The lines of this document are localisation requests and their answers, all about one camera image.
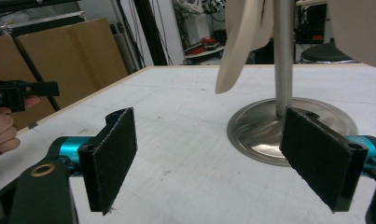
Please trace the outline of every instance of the white table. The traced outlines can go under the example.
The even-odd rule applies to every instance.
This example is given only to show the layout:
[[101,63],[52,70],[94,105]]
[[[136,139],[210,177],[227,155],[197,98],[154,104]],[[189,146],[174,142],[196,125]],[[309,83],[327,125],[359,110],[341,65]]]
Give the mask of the white table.
[[[273,66],[246,66],[220,95],[217,70],[149,67],[41,120],[0,157],[0,188],[57,137],[94,136],[107,114],[132,106],[139,149],[112,213],[91,213],[83,179],[70,178],[81,223],[365,223],[374,180],[361,177],[350,211],[332,214],[293,169],[249,159],[228,140],[237,110],[274,97]],[[296,65],[294,96],[335,105],[376,136],[376,68]]]

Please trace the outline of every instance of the black rubber pad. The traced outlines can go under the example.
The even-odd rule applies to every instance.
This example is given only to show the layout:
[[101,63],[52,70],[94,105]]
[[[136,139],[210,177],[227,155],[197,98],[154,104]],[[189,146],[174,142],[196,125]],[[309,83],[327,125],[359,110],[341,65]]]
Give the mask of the black rubber pad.
[[368,149],[348,141],[318,118],[289,107],[280,149],[333,212],[348,211]]

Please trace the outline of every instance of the cardboard box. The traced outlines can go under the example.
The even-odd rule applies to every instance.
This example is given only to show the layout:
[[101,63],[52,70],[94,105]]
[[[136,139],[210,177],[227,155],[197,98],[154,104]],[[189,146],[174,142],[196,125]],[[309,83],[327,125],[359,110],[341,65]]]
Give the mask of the cardboard box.
[[106,19],[16,37],[44,81],[57,81],[64,108],[128,75]]
[[[0,36],[0,80],[22,80],[36,82],[34,75],[28,68],[19,50],[10,36]],[[18,130],[35,126],[40,119],[54,113],[54,109],[46,97],[41,97],[38,105],[28,108],[26,111],[12,113]]]

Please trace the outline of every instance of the cable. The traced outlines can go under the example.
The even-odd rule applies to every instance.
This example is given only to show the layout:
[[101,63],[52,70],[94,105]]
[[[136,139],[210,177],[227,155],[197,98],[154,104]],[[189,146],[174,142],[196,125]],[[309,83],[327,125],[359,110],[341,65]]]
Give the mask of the cable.
[[171,59],[170,54],[169,54],[169,52],[168,52],[167,36],[166,36],[166,34],[165,34],[164,22],[163,22],[162,15],[161,15],[161,10],[160,10],[160,5],[159,5],[159,0],[156,0],[156,2],[157,2],[157,4],[158,4],[158,11],[159,11],[159,15],[160,15],[160,21],[161,21],[161,27],[162,27],[162,31],[163,31],[163,35],[164,35],[164,40],[163,40],[163,38],[161,37],[161,34],[160,34],[160,31],[159,31],[158,26],[156,26],[156,29],[158,30],[158,34],[159,34],[159,36],[160,36],[161,43],[162,43],[162,45],[164,46],[165,51],[166,51],[166,53],[167,53],[168,63],[170,63],[171,65],[174,65],[174,64],[173,64],[173,60]]
[[130,7],[130,11],[132,13],[132,22],[134,24],[134,29],[135,29],[135,45],[137,45],[137,40],[139,41],[139,48],[138,50],[140,51],[139,53],[139,57],[144,65],[144,67],[146,67],[146,63],[145,63],[145,58],[144,58],[144,54],[142,53],[142,41],[141,41],[141,36],[139,35],[139,30],[138,30],[138,23],[137,23],[137,19],[136,19],[136,14],[135,14],[135,10],[133,9],[132,7],[132,0],[129,1],[129,7]]

